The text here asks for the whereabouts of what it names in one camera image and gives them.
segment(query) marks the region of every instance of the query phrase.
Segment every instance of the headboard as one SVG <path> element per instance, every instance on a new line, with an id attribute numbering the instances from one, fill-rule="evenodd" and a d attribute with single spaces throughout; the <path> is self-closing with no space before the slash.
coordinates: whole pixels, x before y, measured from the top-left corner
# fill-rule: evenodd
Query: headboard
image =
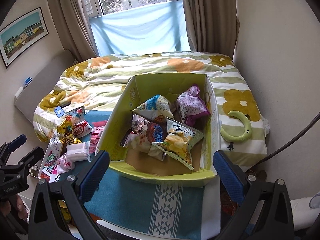
<path id="1" fill-rule="evenodd" d="M 33 123 L 33 114 L 39 102 L 50 93 L 61 74 L 73 65 L 75 57 L 69 50 L 56 56 L 45 66 L 18 96 L 14 105 Z"/>

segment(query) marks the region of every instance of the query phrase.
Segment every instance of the black cable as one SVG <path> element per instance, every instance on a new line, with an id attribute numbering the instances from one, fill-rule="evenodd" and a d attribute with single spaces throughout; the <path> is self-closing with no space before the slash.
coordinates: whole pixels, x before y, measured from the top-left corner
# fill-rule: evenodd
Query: black cable
<path id="1" fill-rule="evenodd" d="M 319 114 L 317 114 L 317 116 L 310 122 L 310 124 L 308 124 L 296 137 L 294 137 L 291 141 L 289 141 L 288 143 L 286 143 L 285 145 L 283 145 L 281 148 L 279 148 L 278 150 L 276 150 L 275 152 L 271 153 L 270 155 L 268 155 L 267 157 L 263 158 L 261 161 L 259 161 L 257 164 L 255 164 L 254 166 L 263 163 L 269 159 L 271 159 L 272 157 L 276 156 L 278 153 L 282 152 L 284 149 L 286 149 L 287 147 L 289 147 L 290 145 L 292 145 L 295 141 L 297 141 L 298 139 L 300 139 L 307 131 L 310 130 L 310 128 L 312 126 L 314 126 L 316 124 L 316 122 L 318 122 L 320 119 L 320 112 Z"/>

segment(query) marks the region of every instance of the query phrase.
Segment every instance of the framed picture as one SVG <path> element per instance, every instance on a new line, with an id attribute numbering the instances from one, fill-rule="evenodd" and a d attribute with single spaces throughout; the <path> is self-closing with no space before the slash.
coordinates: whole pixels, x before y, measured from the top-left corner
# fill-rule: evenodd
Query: framed picture
<path id="1" fill-rule="evenodd" d="M 0 31 L 0 52 L 7 68 L 32 44 L 48 35 L 41 7 L 19 17 Z"/>

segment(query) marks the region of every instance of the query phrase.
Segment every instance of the green plush toy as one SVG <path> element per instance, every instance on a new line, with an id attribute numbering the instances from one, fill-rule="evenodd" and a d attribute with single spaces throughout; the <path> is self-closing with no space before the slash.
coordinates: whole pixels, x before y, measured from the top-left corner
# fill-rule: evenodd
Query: green plush toy
<path id="1" fill-rule="evenodd" d="M 238 118 L 244 124 L 244 133 L 240 136 L 232 136 L 228 134 L 223 127 L 221 126 L 220 133 L 222 137 L 227 141 L 230 142 L 228 149 L 231 151 L 233 150 L 233 143 L 235 142 L 245 142 L 248 140 L 252 135 L 252 128 L 251 123 L 248 118 L 239 111 L 230 111 L 228 115 Z"/>

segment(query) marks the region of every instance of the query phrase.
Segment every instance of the blue card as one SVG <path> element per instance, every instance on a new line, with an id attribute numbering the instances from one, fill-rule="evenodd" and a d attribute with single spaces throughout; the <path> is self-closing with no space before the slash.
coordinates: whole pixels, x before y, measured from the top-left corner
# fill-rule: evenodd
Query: blue card
<path id="1" fill-rule="evenodd" d="M 64 111 L 62 110 L 61 106 L 56 107 L 54 109 L 54 112 L 56 113 L 58 118 L 64 115 Z"/>

